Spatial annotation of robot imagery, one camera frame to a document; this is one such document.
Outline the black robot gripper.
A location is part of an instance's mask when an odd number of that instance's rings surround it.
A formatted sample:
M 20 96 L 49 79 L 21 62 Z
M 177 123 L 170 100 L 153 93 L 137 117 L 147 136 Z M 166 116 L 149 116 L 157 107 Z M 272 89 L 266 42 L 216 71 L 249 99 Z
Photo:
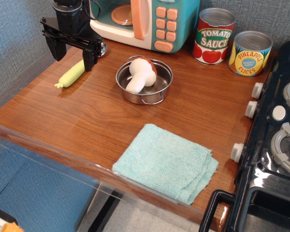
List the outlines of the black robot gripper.
M 98 62 L 103 38 L 90 27 L 90 22 L 98 20 L 101 8 L 96 0 L 53 0 L 55 17 L 42 17 L 43 36 L 56 61 L 67 53 L 66 45 L 83 50 L 86 72 L 90 72 Z

